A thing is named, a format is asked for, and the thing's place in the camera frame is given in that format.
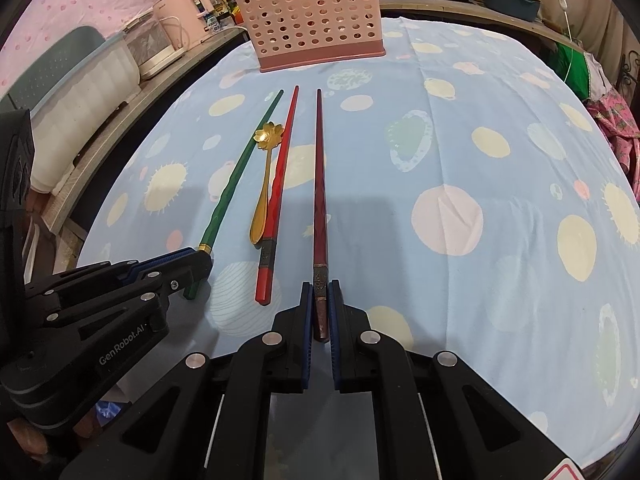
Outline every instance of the wooden stick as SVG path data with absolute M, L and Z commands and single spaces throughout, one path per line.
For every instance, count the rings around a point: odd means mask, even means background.
M 326 243 L 326 203 L 324 198 L 324 139 L 322 128 L 322 91 L 316 97 L 316 181 L 314 187 L 314 337 L 329 340 L 326 295 L 329 278 Z
M 258 126 L 256 126 L 255 130 L 252 131 L 251 138 L 249 139 L 249 142 L 247 143 L 247 145 L 244 147 L 244 151 L 242 152 L 242 155 L 240 155 L 240 159 L 238 160 L 238 163 L 236 164 L 234 170 L 231 172 L 231 176 L 229 177 L 229 182 L 226 184 L 225 189 L 222 191 L 222 194 L 220 195 L 220 200 L 216 205 L 216 208 L 213 210 L 213 214 L 211 215 L 211 220 L 209 222 L 209 225 L 205 229 L 204 234 L 202 235 L 202 241 L 198 246 L 199 250 L 205 251 L 206 253 L 211 254 L 211 248 L 213 247 L 213 242 L 216 241 L 216 237 L 218 236 L 218 231 L 220 230 L 220 224 L 222 224 L 222 221 L 226 214 L 226 210 L 228 209 L 229 203 L 231 202 L 231 199 L 233 198 L 233 195 L 236 191 L 236 186 L 238 185 L 238 181 L 240 180 L 240 177 L 242 176 L 242 172 L 244 171 L 246 164 L 249 162 L 249 157 L 251 157 L 251 153 L 254 150 L 254 146 L 255 146 L 254 134 L 256 130 L 259 130 L 262 128 L 264 123 L 269 121 L 269 118 L 271 117 L 271 114 L 273 113 L 273 110 L 275 109 L 275 107 L 278 105 L 278 102 L 280 101 L 282 94 L 284 94 L 284 90 L 280 90 L 278 92 L 278 95 L 276 95 L 276 97 L 271 102 L 271 105 L 269 105 L 269 108 L 267 109 L 266 113 L 260 119 L 260 123 L 258 124 Z M 183 296 L 187 300 L 193 300 L 196 297 L 196 294 L 198 293 L 199 286 L 200 286 L 200 283 L 193 283 L 193 285 L 188 286 L 187 288 L 184 289 Z
M 271 186 L 271 198 L 267 209 L 267 223 L 262 235 L 262 246 L 260 248 L 260 264 L 258 264 L 258 281 L 255 284 L 255 301 L 261 305 L 271 303 L 271 287 L 273 286 L 273 268 L 276 262 L 276 242 L 278 240 L 278 224 L 280 222 L 280 207 L 282 206 L 282 189 L 284 188 L 284 175 L 287 171 L 287 157 L 289 156 L 289 145 L 291 142 L 291 129 L 293 127 L 293 117 L 296 113 L 298 102 L 298 91 L 296 86 L 289 105 L 289 115 L 282 134 L 278 163 L 276 164 L 276 174 Z

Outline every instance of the light blue tablecloth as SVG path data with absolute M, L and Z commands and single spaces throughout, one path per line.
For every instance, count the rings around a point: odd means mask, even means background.
M 447 348 L 579 465 L 623 442 L 640 410 L 638 206 L 596 124 L 538 58 L 499 34 L 383 20 L 386 56 L 259 73 L 251 44 L 188 89 L 123 170 L 80 264 L 197 246 L 252 129 L 280 89 L 292 134 L 273 287 L 255 303 L 248 239 L 264 152 L 244 172 L 196 301 L 121 382 L 136 398 L 191 351 L 221 355 L 298 304 L 312 276 L 315 92 L 324 95 L 330 275 L 372 326 Z M 275 398 L 267 478 L 377 476 L 367 396 Z

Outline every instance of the spoon handle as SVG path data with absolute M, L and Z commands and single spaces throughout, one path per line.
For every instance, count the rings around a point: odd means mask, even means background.
M 257 244 L 264 234 L 264 227 L 267 223 L 267 204 L 269 194 L 269 174 L 271 171 L 271 148 L 267 150 L 267 162 L 264 167 L 264 180 L 262 181 L 262 190 L 260 198 L 255 206 L 254 219 L 251 222 L 249 230 L 249 240 L 253 245 Z

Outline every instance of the red chopstick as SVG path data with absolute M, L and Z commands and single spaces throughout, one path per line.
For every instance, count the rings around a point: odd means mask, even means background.
M 284 187 L 284 174 L 287 171 L 287 157 L 289 156 L 293 117 L 296 113 L 296 103 L 298 102 L 298 90 L 300 90 L 298 86 L 293 90 L 293 97 L 289 105 L 289 115 L 287 115 L 287 123 L 282 133 L 282 143 L 276 164 L 276 174 L 273 178 L 271 198 L 267 206 L 267 221 L 264 226 L 264 234 L 262 235 L 261 241 L 258 281 L 255 284 L 255 301 L 265 306 L 271 303 L 273 267 L 276 262 L 276 241 L 278 239 L 280 207 L 282 206 L 282 189 Z
M 316 181 L 314 189 L 314 337 L 329 339 L 326 294 L 329 277 L 326 244 L 326 202 L 324 198 L 324 133 L 322 127 L 322 91 L 316 97 Z

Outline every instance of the white cable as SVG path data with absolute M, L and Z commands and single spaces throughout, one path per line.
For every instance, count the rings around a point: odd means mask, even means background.
M 571 41 L 572 44 L 574 44 L 574 38 L 572 37 L 572 34 L 571 34 L 571 26 L 569 25 L 569 15 L 566 13 L 569 6 L 566 0 L 558 0 L 558 4 L 560 5 L 562 12 L 564 12 L 564 19 L 566 20 L 566 30 L 569 32 L 569 40 Z M 569 74 L 571 72 L 571 66 L 573 65 L 573 63 L 574 63 L 574 49 L 572 47 L 571 57 L 569 58 L 569 68 L 566 71 L 566 76 L 564 76 L 565 83 L 566 83 L 566 80 L 569 79 Z

